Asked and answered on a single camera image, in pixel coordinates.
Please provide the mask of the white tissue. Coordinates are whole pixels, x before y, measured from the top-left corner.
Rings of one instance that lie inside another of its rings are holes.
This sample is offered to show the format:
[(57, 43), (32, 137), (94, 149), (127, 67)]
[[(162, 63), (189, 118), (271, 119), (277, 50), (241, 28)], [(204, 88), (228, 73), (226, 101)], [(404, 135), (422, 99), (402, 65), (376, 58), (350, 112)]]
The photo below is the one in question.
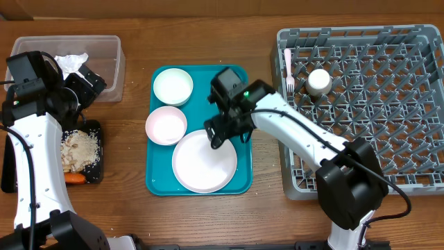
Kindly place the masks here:
[(63, 74), (68, 75), (70, 73), (77, 72), (80, 67), (88, 60), (89, 56), (87, 53), (82, 53), (80, 55), (66, 55), (66, 56), (56, 56), (55, 61), (61, 68)]

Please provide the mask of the white plastic fork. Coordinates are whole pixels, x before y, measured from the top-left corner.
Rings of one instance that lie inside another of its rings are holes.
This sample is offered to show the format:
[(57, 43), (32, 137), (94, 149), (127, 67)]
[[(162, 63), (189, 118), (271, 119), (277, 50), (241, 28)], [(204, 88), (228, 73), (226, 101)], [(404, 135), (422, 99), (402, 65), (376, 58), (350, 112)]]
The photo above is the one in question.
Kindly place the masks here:
[(287, 85), (287, 92), (290, 94), (293, 94), (294, 87), (295, 87), (295, 79), (291, 72), (291, 50), (285, 49), (284, 50), (284, 61), (286, 66), (286, 85)]

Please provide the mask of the white bowl with crumbs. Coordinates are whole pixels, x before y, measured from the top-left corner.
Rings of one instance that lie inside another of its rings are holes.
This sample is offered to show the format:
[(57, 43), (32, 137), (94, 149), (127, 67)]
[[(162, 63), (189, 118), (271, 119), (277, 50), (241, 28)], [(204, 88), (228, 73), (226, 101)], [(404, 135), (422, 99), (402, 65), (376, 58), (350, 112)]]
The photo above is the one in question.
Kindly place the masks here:
[(192, 77), (183, 69), (170, 68), (154, 79), (155, 96), (169, 106), (181, 106), (191, 97), (194, 88)]

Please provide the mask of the pink bowl with cereal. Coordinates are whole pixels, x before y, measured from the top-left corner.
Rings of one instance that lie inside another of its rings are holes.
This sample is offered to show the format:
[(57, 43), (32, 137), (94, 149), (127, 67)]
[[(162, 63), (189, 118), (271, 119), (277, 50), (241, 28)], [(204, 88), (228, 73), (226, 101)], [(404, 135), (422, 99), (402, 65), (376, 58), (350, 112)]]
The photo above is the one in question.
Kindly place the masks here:
[(187, 130), (187, 118), (178, 108), (162, 106), (155, 109), (146, 119), (145, 131), (148, 138), (162, 146), (177, 144)]

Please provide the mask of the white round plate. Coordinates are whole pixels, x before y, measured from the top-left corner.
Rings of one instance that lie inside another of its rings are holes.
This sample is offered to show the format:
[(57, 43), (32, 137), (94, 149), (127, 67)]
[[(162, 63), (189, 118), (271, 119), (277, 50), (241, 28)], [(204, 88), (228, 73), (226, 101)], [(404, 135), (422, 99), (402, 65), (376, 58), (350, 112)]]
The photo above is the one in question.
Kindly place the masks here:
[(205, 130), (184, 136), (172, 156), (173, 173), (186, 189), (208, 194), (224, 188), (237, 168), (237, 153), (230, 141), (218, 149), (211, 148)]

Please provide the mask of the white plastic cup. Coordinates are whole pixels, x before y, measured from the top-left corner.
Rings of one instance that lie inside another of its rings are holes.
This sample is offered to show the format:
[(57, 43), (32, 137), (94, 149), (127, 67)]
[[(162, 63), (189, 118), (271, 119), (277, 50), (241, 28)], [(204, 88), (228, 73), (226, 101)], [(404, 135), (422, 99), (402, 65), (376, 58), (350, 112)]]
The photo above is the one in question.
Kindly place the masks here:
[(328, 94), (332, 89), (332, 79), (329, 73), (324, 69), (312, 71), (307, 78), (306, 89), (313, 97)]

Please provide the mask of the orange carrot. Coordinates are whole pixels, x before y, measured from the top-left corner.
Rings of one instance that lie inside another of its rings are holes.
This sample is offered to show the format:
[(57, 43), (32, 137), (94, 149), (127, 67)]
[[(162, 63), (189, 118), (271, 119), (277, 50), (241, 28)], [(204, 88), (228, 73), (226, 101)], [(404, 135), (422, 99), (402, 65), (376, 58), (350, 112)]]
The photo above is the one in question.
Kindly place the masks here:
[(64, 173), (65, 183), (70, 185), (80, 185), (86, 183), (86, 177), (80, 173)]

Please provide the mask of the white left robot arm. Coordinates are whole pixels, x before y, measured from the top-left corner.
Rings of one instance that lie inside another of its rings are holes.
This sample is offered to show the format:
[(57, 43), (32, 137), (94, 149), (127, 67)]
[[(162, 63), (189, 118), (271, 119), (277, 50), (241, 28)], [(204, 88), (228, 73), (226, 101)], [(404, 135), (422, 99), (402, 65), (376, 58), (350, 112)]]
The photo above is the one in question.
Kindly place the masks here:
[(62, 130), (76, 124), (105, 89), (87, 66), (64, 78), (56, 60), (43, 51), (7, 58), (13, 84), (1, 106), (1, 129), (10, 138), (17, 178), (15, 230), (1, 238), (2, 249), (144, 249), (135, 235), (106, 237), (78, 216), (62, 170)]

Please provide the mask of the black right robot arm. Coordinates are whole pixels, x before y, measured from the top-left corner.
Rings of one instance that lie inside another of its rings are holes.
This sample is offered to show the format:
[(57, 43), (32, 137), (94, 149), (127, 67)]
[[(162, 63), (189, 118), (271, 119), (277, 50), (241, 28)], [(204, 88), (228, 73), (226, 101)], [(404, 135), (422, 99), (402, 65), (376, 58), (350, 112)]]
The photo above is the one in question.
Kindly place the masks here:
[(256, 128), (294, 152), (316, 177), (318, 202), (332, 222), (325, 242), (298, 242), (298, 249), (389, 249), (388, 242), (367, 241), (366, 222), (381, 206), (388, 185), (371, 144), (330, 133), (292, 108), (270, 85), (244, 83), (226, 67), (211, 80), (210, 103), (219, 114), (205, 121), (213, 149), (238, 136), (250, 139)]

